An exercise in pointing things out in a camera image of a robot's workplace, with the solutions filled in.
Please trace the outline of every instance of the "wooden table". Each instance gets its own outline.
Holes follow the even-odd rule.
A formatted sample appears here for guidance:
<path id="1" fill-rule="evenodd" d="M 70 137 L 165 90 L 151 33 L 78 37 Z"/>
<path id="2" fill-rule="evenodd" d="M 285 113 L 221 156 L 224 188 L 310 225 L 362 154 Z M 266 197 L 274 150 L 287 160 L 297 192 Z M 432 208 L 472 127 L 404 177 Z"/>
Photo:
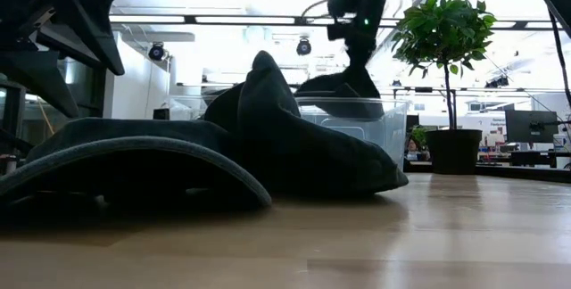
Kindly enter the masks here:
<path id="1" fill-rule="evenodd" d="M 410 176 L 360 202 L 5 230 L 2 288 L 548 289 L 571 286 L 571 189 Z"/>

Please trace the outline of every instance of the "ceiling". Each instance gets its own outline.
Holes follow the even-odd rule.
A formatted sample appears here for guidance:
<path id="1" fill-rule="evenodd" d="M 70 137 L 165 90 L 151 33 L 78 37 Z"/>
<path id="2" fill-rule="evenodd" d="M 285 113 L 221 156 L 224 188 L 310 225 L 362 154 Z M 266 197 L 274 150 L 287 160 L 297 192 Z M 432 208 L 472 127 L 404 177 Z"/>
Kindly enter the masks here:
<path id="1" fill-rule="evenodd" d="M 112 8 L 115 14 L 255 14 L 255 15 L 300 15 L 310 4 L 318 0 L 116 0 Z M 385 17 L 399 18 L 404 10 L 421 0 L 388 0 Z M 542 0 L 480 0 L 487 3 L 488 10 L 500 20 L 548 20 L 547 7 Z M 312 10 L 309 15 L 327 13 L 324 5 Z M 196 25 L 130 25 L 130 32 L 182 32 L 195 35 L 195 45 L 200 49 L 205 72 L 235 72 L 247 70 L 253 55 L 259 49 L 274 54 L 281 66 L 297 66 L 310 70 L 311 76 L 335 72 L 348 62 L 340 41 L 327 41 L 325 28 L 300 27 L 238 27 Z M 420 74 L 408 77 L 407 65 L 392 58 L 390 39 L 393 31 L 382 29 L 377 39 L 378 53 L 369 64 L 373 79 L 378 85 L 387 86 L 398 78 L 411 86 L 440 86 L 442 75 L 430 71 L 428 78 Z M 300 57 L 295 47 L 300 36 L 310 38 L 312 54 Z M 571 56 L 571 40 L 561 33 L 562 40 Z M 503 69 L 516 78 L 521 87 L 557 87 L 560 84 L 559 62 L 554 54 L 553 34 L 543 32 L 498 31 L 492 37 L 489 59 L 479 62 L 476 71 L 467 72 L 454 83 L 464 87 L 482 87 L 485 81 L 501 74 Z M 225 63 L 220 65 L 220 57 Z M 534 80 L 541 74 L 543 80 Z"/>

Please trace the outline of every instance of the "clear plastic container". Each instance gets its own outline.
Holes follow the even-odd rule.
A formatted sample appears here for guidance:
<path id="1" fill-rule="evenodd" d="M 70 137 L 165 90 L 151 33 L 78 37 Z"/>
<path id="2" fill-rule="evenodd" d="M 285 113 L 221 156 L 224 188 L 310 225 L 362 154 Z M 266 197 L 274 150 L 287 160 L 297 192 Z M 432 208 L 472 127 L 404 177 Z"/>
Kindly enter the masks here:
<path id="1" fill-rule="evenodd" d="M 173 96 L 171 99 L 178 107 L 188 107 L 188 119 L 196 120 L 215 98 Z M 408 102 L 334 97 L 298 97 L 296 101 L 305 120 L 381 146 L 402 169 Z"/>

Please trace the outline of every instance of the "wall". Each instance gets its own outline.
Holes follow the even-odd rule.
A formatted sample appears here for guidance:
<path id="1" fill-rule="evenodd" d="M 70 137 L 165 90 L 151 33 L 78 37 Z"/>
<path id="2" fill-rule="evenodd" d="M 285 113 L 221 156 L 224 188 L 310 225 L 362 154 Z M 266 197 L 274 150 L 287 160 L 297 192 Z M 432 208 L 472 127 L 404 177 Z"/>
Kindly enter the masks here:
<path id="1" fill-rule="evenodd" d="M 151 119 L 169 94 L 170 74 L 152 63 L 115 34 L 125 75 L 109 71 L 105 78 L 103 116 L 112 119 Z"/>

